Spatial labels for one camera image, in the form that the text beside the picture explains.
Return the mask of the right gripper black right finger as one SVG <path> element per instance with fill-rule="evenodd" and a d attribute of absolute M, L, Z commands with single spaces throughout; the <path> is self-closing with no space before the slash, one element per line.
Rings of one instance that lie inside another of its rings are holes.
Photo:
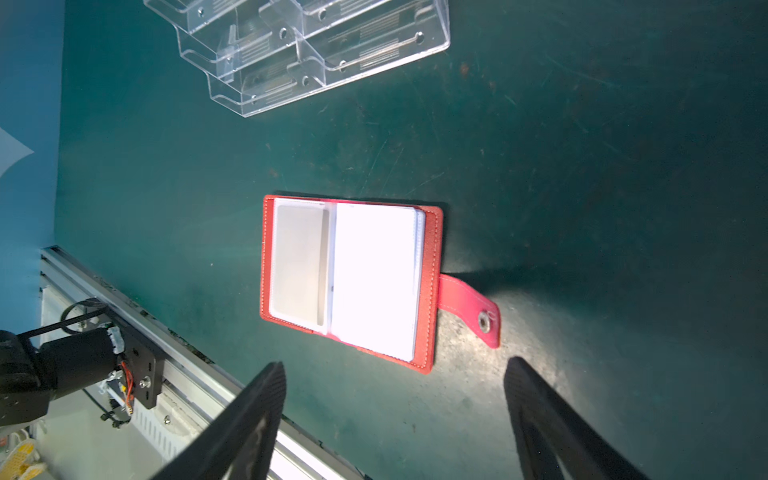
<path fill-rule="evenodd" d="M 508 360 L 504 392 L 525 479 L 644 479 L 521 357 Z"/>

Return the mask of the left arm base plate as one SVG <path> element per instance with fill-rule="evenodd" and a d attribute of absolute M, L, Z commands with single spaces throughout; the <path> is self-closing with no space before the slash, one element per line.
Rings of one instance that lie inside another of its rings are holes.
<path fill-rule="evenodd" d="M 117 368 L 123 372 L 124 393 L 130 412 L 135 413 L 137 405 L 153 409 L 163 385 L 167 355 L 153 340 L 116 313 L 107 312 L 105 320 L 115 346 Z"/>

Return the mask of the clear acrylic card organizer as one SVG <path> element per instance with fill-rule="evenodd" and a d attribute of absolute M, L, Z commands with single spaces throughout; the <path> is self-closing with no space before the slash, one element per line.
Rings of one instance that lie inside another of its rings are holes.
<path fill-rule="evenodd" d="M 451 44 L 447 0 L 147 0 L 212 101 L 244 117 L 420 60 Z"/>

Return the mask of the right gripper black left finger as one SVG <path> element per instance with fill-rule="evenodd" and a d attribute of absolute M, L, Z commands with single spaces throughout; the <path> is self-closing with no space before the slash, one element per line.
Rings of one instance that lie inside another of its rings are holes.
<path fill-rule="evenodd" d="M 265 479 L 287 391 L 284 365 L 268 364 L 156 479 Z"/>

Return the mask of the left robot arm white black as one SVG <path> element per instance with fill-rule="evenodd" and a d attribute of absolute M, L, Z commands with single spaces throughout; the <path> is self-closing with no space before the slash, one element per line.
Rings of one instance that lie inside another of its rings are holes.
<path fill-rule="evenodd" d="M 67 336 L 35 348 L 29 339 L 1 333 L 1 429 L 23 427 L 49 404 L 105 379 L 117 355 L 105 329 Z"/>

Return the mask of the red card holder wallet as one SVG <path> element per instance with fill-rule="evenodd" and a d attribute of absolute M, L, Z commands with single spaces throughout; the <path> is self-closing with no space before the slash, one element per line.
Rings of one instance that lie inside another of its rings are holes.
<path fill-rule="evenodd" d="M 268 195 L 260 316 L 424 375 L 439 311 L 497 349 L 499 307 L 441 271 L 443 227 L 438 206 Z"/>

